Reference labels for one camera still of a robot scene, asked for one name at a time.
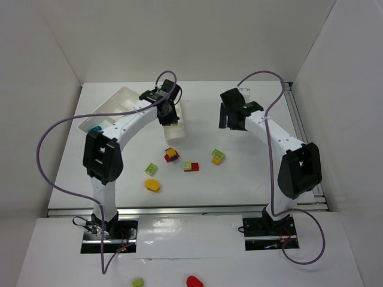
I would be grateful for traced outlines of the teal arched lego brick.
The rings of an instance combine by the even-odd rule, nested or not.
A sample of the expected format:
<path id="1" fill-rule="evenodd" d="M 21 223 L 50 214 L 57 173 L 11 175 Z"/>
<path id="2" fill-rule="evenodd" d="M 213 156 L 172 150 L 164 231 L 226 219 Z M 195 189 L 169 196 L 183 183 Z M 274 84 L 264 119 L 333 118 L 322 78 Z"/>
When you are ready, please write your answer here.
<path id="1" fill-rule="evenodd" d="M 95 126 L 95 127 L 92 127 L 91 129 L 88 130 L 88 132 L 101 132 L 102 131 L 102 127 L 101 126 Z"/>

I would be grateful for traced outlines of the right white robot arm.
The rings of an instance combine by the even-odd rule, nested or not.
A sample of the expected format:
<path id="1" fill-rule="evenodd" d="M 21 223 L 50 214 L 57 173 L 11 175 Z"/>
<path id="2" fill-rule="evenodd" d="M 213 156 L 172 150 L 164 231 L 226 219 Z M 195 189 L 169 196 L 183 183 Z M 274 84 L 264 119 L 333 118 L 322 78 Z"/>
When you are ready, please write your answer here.
<path id="1" fill-rule="evenodd" d="M 286 132 L 257 102 L 246 102 L 238 88 L 225 91 L 220 97 L 219 128 L 248 131 L 268 146 L 270 202 L 262 210 L 260 225 L 269 234 L 275 234 L 301 195 L 322 181 L 319 149 Z"/>

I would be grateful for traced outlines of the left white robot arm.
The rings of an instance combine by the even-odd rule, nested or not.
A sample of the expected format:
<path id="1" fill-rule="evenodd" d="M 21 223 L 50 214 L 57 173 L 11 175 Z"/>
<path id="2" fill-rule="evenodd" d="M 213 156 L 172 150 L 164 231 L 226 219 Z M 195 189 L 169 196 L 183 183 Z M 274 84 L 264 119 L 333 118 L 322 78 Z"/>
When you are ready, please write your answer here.
<path id="1" fill-rule="evenodd" d="M 93 198 L 97 201 L 93 207 L 92 221 L 107 233 L 113 231 L 118 221 L 115 182 L 124 168 L 122 151 L 141 129 L 156 119 L 162 125 L 178 121 L 172 100 L 156 106 L 151 106 L 146 100 L 140 100 L 133 110 L 111 126 L 100 132 L 88 132 L 86 136 L 83 166 L 90 176 Z"/>

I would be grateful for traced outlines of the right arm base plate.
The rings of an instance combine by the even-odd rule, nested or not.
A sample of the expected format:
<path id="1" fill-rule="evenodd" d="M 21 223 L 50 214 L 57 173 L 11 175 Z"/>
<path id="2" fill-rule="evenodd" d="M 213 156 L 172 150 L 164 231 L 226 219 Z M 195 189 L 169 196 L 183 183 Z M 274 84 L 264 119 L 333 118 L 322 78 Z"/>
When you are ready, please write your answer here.
<path id="1" fill-rule="evenodd" d="M 296 227 L 290 216 L 285 223 L 272 230 L 267 230 L 261 218 L 243 218 L 238 231 L 244 235 L 246 251 L 265 251 L 299 249 Z"/>

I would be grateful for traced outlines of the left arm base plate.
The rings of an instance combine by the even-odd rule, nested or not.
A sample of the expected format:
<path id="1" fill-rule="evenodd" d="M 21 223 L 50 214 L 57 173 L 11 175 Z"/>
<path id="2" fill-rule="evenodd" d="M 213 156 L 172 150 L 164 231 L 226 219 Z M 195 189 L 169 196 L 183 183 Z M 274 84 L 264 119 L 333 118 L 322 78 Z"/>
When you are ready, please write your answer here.
<path id="1" fill-rule="evenodd" d="M 99 254 L 101 252 L 101 228 L 81 216 L 73 217 L 72 223 L 84 228 L 80 253 Z M 123 248 L 121 253 L 135 253 L 137 234 L 137 220 L 117 221 L 110 231 L 104 232 L 104 252 L 113 254 L 118 248 Z"/>

